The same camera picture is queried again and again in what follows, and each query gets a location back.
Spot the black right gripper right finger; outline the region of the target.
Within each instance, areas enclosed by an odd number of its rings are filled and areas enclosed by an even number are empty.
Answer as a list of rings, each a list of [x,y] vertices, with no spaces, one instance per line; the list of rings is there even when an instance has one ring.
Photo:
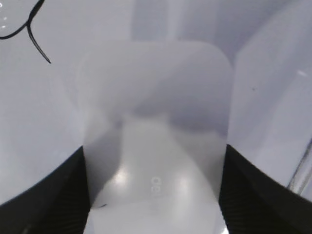
[[[227,145],[219,206],[231,234],[310,234],[312,203]]]

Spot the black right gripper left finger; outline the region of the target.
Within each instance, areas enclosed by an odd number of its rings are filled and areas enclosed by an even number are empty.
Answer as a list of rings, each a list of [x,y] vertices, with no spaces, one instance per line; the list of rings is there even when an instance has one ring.
[[[84,152],[0,206],[2,234],[81,234],[90,211]]]

